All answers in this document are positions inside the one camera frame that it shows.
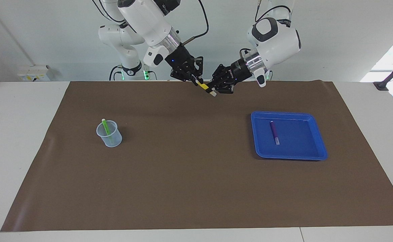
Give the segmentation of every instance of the clear plastic cup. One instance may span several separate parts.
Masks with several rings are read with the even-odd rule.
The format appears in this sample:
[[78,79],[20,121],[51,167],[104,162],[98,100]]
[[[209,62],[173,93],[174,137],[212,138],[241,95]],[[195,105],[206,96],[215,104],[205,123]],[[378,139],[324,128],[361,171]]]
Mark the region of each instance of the clear plastic cup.
[[116,122],[108,120],[107,126],[111,132],[110,135],[107,135],[102,123],[100,123],[98,125],[98,128],[96,129],[96,134],[99,137],[101,137],[102,141],[104,141],[104,144],[107,147],[113,148],[113,147],[120,145],[120,143],[122,141],[122,136],[117,128]]

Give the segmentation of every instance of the table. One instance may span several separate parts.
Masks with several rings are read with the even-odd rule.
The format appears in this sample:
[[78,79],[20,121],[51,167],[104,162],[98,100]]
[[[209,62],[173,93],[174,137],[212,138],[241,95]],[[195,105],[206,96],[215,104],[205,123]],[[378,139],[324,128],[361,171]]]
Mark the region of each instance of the table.
[[[0,229],[69,82],[0,83]],[[393,184],[393,98],[335,83]],[[393,241],[391,227],[0,233],[0,241]]]

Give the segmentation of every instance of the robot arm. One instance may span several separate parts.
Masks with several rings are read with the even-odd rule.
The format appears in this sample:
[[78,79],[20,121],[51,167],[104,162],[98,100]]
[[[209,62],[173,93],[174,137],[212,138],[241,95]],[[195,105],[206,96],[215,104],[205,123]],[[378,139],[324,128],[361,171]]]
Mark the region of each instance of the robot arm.
[[221,64],[207,84],[209,89],[206,91],[233,93],[237,83],[252,75],[260,87],[265,87],[270,68],[291,58],[301,49],[298,31],[290,28],[290,21],[287,20],[261,17],[248,31],[248,39],[254,49],[229,67]]
[[144,78],[144,69],[142,69],[138,52],[131,46],[144,43],[141,36],[136,34],[130,26],[122,28],[115,24],[101,26],[98,35],[104,44],[117,51],[127,80],[141,80]]
[[180,5],[180,0],[119,0],[118,9],[130,26],[149,45],[144,62],[157,67],[163,60],[172,67],[171,76],[195,85],[203,82],[203,57],[193,57],[164,16]]
[[126,80],[146,79],[143,63],[140,61],[137,50],[132,47],[132,45],[144,43],[144,39],[124,21],[117,8],[117,0],[101,0],[101,3],[112,22],[123,20],[123,23],[101,26],[98,30],[99,39],[117,52],[121,61],[120,68]]
[[276,19],[278,22],[280,22],[281,24],[284,24],[288,27],[291,26],[292,10],[286,5],[292,6],[293,8],[295,4],[295,0],[267,0],[268,10],[258,18],[259,7],[261,5],[261,2],[262,0],[258,1],[258,8],[256,11],[255,22],[257,22],[258,20],[264,17],[272,17]]

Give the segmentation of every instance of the plastic tray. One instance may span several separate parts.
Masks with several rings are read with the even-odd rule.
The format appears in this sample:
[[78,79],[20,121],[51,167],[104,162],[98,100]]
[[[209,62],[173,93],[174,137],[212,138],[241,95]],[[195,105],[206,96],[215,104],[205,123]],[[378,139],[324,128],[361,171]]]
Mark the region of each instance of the plastic tray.
[[[285,112],[253,112],[256,153],[262,158],[323,161],[327,150],[312,115]],[[276,145],[270,122],[274,121],[280,145]]]

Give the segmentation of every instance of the brown paper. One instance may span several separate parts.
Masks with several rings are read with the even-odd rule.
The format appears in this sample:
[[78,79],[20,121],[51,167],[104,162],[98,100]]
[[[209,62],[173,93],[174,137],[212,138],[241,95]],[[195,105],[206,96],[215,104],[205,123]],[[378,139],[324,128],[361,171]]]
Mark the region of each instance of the brown paper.
[[[253,111],[312,114],[329,158],[258,157]],[[393,186],[333,83],[73,82],[1,231],[382,225]]]

